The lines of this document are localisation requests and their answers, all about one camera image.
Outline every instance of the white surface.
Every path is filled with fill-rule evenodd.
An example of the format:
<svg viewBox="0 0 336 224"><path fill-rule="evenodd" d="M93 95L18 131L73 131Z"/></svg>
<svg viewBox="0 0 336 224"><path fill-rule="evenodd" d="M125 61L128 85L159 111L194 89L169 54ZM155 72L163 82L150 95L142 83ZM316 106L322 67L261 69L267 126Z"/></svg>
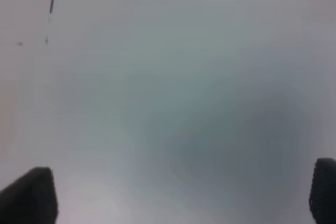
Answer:
<svg viewBox="0 0 336 224"><path fill-rule="evenodd" d="M0 0L2 187L50 166L58 224L313 223L334 0L49 2Z"/></svg>

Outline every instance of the black object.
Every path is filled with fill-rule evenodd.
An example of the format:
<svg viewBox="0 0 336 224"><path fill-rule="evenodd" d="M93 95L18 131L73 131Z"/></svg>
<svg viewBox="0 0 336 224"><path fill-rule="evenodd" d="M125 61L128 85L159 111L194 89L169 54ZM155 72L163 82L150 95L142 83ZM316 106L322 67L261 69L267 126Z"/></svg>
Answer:
<svg viewBox="0 0 336 224"><path fill-rule="evenodd" d="M310 211L316 224L336 223L336 161L319 158L315 163L309 197Z"/></svg>
<svg viewBox="0 0 336 224"><path fill-rule="evenodd" d="M0 224L54 224L57 214L50 168L34 168L0 192Z"/></svg>

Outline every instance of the white wall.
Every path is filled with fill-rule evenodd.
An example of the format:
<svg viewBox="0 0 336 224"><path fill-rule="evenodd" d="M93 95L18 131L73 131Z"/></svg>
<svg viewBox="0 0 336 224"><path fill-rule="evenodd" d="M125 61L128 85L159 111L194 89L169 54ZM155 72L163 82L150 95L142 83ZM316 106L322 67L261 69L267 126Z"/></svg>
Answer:
<svg viewBox="0 0 336 224"><path fill-rule="evenodd" d="M2 187L50 166L58 224L313 223L334 0L49 3L0 0Z"/></svg>

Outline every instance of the gray surface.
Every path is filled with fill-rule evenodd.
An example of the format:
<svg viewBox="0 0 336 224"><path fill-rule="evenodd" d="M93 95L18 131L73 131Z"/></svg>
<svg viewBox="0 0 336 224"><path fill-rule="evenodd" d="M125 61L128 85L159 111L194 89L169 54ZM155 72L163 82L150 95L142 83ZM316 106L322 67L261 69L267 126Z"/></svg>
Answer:
<svg viewBox="0 0 336 224"><path fill-rule="evenodd" d="M1 185L50 166L59 224L313 223L333 0L55 0L50 27L49 0L2 1L23 45L2 35L19 104Z"/></svg>

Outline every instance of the blurry background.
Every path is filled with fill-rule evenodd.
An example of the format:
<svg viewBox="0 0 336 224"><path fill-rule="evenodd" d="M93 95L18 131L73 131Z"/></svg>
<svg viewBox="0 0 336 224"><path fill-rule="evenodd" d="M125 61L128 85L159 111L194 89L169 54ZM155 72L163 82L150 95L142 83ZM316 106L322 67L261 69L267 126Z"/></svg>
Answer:
<svg viewBox="0 0 336 224"><path fill-rule="evenodd" d="M313 223L334 0L49 4L0 0L1 188L50 166L58 224Z"/></svg>

